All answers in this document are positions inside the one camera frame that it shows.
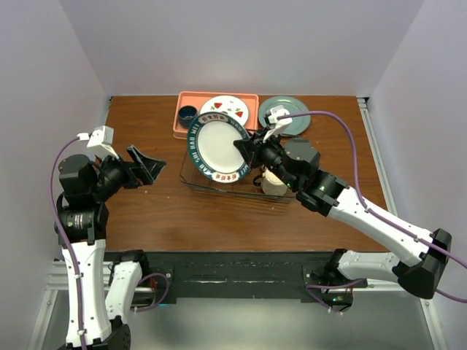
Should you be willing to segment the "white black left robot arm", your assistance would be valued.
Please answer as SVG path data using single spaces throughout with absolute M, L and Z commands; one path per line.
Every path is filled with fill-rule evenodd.
M 122 252 L 110 268 L 104 287 L 104 251 L 109 211 L 106 202 L 119 189 L 152 185 L 166 162 L 127 149 L 125 161 L 107 155 L 101 163 L 72 155 L 55 164 L 63 188 L 51 203 L 55 231 L 66 263 L 69 285 L 69 323 L 63 349 L 129 349 L 130 312 L 138 286 L 155 287 L 147 255 L 141 249 Z

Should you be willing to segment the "black wire dish rack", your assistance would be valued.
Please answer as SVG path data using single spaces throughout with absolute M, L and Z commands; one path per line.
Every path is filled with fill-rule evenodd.
M 233 183 L 219 183 L 204 176 L 194 165 L 193 161 L 185 152 L 180 169 L 180 181 L 190 189 L 209 193 L 212 195 L 223 195 L 230 197 L 248 198 L 249 200 L 272 201 L 278 203 L 290 203 L 295 200 L 295 194 L 287 189 L 284 195 L 267 195 L 261 188 L 260 175 L 262 168 L 253 169 L 245 178 Z

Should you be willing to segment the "white plate dark patterned rim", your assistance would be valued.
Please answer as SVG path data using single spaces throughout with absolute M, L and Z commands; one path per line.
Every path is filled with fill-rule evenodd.
M 248 131 L 234 118 L 219 112 L 197 116 L 188 129 L 187 152 L 206 178 L 221 184 L 238 182 L 250 172 L 235 141 L 247 141 Z

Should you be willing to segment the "cream white mug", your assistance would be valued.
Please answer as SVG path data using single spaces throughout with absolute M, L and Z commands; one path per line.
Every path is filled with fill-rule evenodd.
M 287 186 L 268 169 L 255 176 L 252 183 L 265 195 L 283 196 L 287 192 Z

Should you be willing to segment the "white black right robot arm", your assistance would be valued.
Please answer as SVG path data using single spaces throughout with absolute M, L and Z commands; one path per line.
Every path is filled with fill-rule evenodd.
M 329 284 L 391 281 L 418 298 L 433 298 L 449 261 L 450 233 L 423 229 L 367 202 L 344 180 L 320 168 L 320 153 L 306 139 L 281 144 L 276 136 L 263 141 L 254 135 L 233 145 L 249 166 L 270 170 L 302 206 L 359 230 L 387 249 L 385 253 L 336 250 L 325 267 Z

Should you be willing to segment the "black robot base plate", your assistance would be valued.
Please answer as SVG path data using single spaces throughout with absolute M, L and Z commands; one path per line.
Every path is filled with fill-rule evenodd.
M 333 252 L 148 252 L 155 274 L 136 289 L 135 306 L 175 304 L 182 298 L 322 300 L 347 311 L 354 291 L 349 280 L 328 275 Z

